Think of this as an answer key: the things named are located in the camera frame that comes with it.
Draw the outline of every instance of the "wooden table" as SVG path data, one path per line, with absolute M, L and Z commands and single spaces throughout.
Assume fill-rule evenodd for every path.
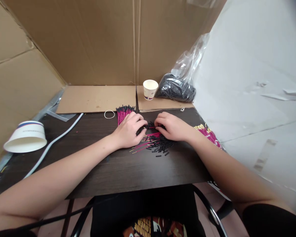
M 194 108 L 166 110 L 189 125 L 204 124 Z M 162 111 L 142 113 L 149 122 Z M 63 122 L 46 115 L 44 124 L 48 142 L 65 132 L 78 115 Z M 84 114 L 77 125 L 56 142 L 47 153 L 38 170 L 77 152 L 111 134 L 117 127 L 117 117 L 104 118 L 104 113 Z M 0 193 L 19 182 L 35 165 L 45 148 L 38 151 L 14 154 L 0 174 Z M 199 183 L 211 177 L 198 155 L 187 143 L 178 142 L 169 149 L 169 154 L 155 157 L 156 153 L 142 150 L 132 154 L 131 149 L 121 149 L 101 161 L 73 190 L 68 198 L 83 198 L 134 190 L 159 188 L 179 184 Z

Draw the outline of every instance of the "forearm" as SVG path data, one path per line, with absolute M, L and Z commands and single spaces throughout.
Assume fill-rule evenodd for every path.
M 0 195 L 0 214 L 40 219 L 64 200 L 85 176 L 116 149 L 111 136 L 63 158 Z
M 196 150 L 219 188 L 234 203 L 276 199 L 275 194 L 236 159 L 195 129 L 188 143 Z

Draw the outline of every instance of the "cardboard wall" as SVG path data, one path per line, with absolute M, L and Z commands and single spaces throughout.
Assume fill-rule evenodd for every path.
M 217 11 L 217 5 L 207 8 L 195 2 L 202 1 L 142 1 L 139 85 L 148 79 L 159 82 L 180 55 L 189 51 L 201 34 L 210 31 L 211 27 L 206 27 L 212 24 L 209 17 L 212 12 L 219 14 L 221 9 Z M 224 3 L 216 1 L 219 7 Z
M 133 85 L 132 0 L 5 0 L 68 85 Z
M 226 0 L 4 0 L 68 85 L 159 81 Z
M 44 56 L 0 5 L 0 159 L 3 144 L 64 85 Z

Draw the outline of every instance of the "left hand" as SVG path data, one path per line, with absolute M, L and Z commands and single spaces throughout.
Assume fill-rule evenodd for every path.
M 138 145 L 146 134 L 147 129 L 143 129 L 141 133 L 136 136 L 139 128 L 147 125 L 148 122 L 144 120 L 142 115 L 131 112 L 128 114 L 123 122 L 111 134 L 116 142 L 117 148 L 129 148 Z

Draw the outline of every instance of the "paper cup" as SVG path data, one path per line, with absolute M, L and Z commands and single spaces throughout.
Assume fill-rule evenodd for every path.
M 152 100 L 156 90 L 158 89 L 158 83 L 154 80 L 144 81 L 144 96 L 146 100 Z
M 18 125 L 4 149 L 13 153 L 24 153 L 43 148 L 47 144 L 43 124 L 25 121 Z

